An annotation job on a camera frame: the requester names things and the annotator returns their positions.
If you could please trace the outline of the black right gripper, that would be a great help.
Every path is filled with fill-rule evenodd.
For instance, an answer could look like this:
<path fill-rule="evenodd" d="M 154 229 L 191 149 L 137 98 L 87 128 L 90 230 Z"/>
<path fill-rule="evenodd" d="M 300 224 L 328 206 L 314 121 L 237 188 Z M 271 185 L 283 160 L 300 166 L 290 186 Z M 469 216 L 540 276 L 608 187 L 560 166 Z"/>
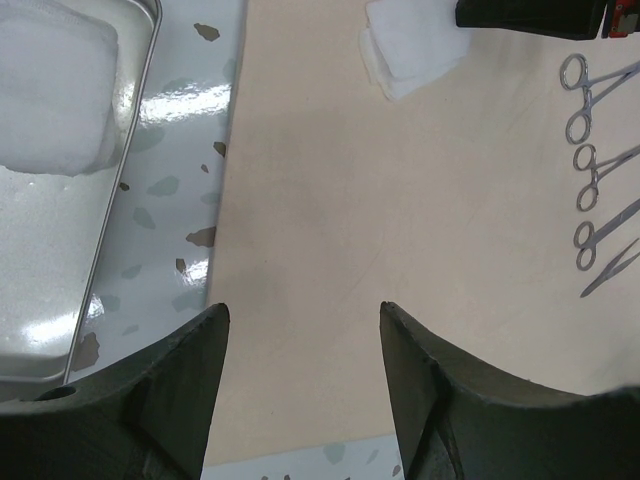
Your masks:
<path fill-rule="evenodd" d="M 603 17 L 603 38 L 626 38 L 639 31 L 639 14 L 639 0 L 459 0 L 455 7 L 460 28 L 567 40 L 595 39 Z"/>

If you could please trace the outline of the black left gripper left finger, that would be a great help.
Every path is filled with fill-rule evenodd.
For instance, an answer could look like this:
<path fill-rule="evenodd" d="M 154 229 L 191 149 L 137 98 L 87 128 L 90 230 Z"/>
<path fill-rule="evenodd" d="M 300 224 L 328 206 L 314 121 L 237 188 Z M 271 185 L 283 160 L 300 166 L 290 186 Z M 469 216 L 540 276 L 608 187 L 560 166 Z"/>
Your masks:
<path fill-rule="evenodd" d="M 200 478 L 229 327 L 213 305 L 103 370 L 2 403 L 2 478 Z"/>

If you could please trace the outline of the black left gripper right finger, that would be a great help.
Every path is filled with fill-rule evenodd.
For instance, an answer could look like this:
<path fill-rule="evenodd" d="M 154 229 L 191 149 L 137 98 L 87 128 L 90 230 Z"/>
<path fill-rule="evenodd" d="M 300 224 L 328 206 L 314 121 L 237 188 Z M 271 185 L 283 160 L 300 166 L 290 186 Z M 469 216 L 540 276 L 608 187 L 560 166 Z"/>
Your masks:
<path fill-rule="evenodd" d="M 638 387 L 582 396 L 521 379 L 391 302 L 380 336 L 406 478 L 638 478 Z"/>

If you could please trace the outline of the white gauze pad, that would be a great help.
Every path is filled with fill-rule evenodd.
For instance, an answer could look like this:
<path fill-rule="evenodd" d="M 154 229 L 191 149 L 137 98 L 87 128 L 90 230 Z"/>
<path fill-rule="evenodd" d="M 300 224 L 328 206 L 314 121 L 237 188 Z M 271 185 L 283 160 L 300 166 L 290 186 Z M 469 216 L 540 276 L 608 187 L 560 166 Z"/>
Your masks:
<path fill-rule="evenodd" d="M 454 1 L 372 1 L 373 39 L 396 78 L 427 74 L 467 55 L 472 33 L 456 25 Z"/>
<path fill-rule="evenodd" d="M 359 49 L 370 83 L 378 85 L 388 100 L 399 101 L 425 85 L 420 78 L 396 79 L 391 75 L 369 28 L 359 35 Z"/>
<path fill-rule="evenodd" d="M 112 164 L 118 34 L 57 1 L 1 4 L 1 165 L 75 177 Z"/>

